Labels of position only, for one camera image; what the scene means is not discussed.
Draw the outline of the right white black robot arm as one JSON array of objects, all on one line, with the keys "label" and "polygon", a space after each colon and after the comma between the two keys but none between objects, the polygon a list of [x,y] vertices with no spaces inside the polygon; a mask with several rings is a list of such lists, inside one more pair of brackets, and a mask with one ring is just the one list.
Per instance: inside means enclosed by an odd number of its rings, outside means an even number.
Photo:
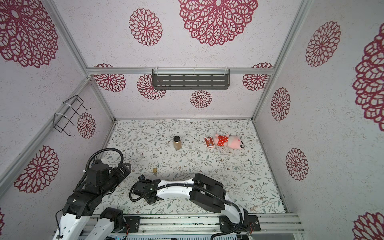
[{"label": "right white black robot arm", "polygon": [[149,180],[141,175],[129,192],[131,202],[144,199],[148,205],[181,198],[189,200],[207,212],[224,215],[224,229],[220,233],[213,234],[212,240],[232,233],[252,233],[260,230],[258,222],[249,218],[248,211],[237,206],[228,197],[222,183],[203,174],[195,174],[189,180],[176,182]]}]

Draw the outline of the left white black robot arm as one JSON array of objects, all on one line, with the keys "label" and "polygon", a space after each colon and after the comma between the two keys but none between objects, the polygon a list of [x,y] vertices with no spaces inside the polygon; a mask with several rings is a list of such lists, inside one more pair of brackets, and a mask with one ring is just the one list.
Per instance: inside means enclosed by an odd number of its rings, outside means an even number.
[{"label": "left white black robot arm", "polygon": [[[97,159],[104,152],[116,152],[120,162],[111,167]],[[62,209],[63,215],[57,222],[54,240],[77,240],[93,215],[102,198],[112,193],[131,173],[131,165],[124,163],[123,153],[116,148],[99,150],[88,159],[84,175]]]}]

